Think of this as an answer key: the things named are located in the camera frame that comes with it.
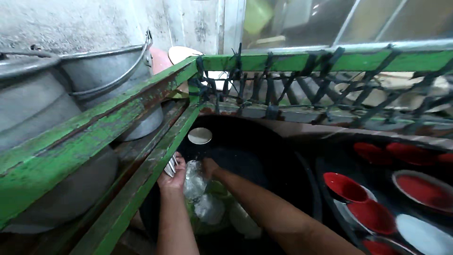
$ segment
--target red bowl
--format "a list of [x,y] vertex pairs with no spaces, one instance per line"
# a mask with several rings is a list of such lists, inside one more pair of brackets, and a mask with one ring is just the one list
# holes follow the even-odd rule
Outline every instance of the red bowl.
[[453,187],[429,175],[401,170],[395,172],[393,183],[410,199],[445,212],[453,212]]
[[436,163],[436,157],[428,150],[408,144],[393,142],[386,147],[394,157],[417,166],[432,166]]
[[453,153],[445,153],[437,156],[437,161],[443,165],[451,167],[453,166]]
[[347,207],[357,221],[371,231],[384,235],[396,231],[395,218],[387,208],[376,201],[350,203]]
[[399,252],[385,243],[370,240],[364,240],[362,243],[370,251],[371,255],[400,255]]
[[356,142],[354,144],[354,151],[368,161],[370,164],[375,165],[391,165],[392,159],[388,152],[381,148],[366,142]]
[[324,173],[323,177],[326,185],[342,198],[358,203],[368,200],[366,191],[351,178],[334,172]]

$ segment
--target glass pane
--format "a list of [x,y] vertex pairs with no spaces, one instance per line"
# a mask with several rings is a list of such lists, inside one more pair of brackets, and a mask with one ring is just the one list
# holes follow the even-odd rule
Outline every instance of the glass pane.
[[331,45],[354,0],[247,0],[244,49]]
[[374,42],[400,3],[401,0],[361,0],[339,43]]
[[379,41],[453,37],[451,0],[408,0]]

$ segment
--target concrete wall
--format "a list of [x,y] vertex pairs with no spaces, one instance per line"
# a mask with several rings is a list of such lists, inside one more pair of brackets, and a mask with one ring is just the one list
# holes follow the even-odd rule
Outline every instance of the concrete wall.
[[188,46],[216,54],[225,0],[0,0],[0,47],[36,44],[54,53],[142,44]]

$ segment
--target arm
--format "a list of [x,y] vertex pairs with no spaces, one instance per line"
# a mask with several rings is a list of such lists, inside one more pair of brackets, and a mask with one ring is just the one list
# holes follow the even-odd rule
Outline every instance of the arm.
[[198,255],[189,215],[184,202],[183,187],[186,178],[186,162],[176,152],[173,178],[162,172],[157,183],[160,188],[158,255]]
[[335,232],[274,193],[204,159],[207,178],[219,180],[287,254],[363,255]]

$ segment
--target metal bucket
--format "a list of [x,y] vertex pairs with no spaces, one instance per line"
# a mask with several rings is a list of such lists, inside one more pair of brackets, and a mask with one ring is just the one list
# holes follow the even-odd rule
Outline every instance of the metal bucket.
[[[151,78],[150,35],[144,45],[62,56],[61,69],[80,106],[90,109]],[[162,108],[148,111],[132,125],[119,141],[131,141],[153,132],[164,118]]]
[[[59,62],[58,56],[33,51],[0,53],[48,56],[0,61],[0,152],[81,113],[50,73]],[[104,194],[115,178],[117,166],[113,150],[105,147],[2,231],[39,233],[74,219]]]

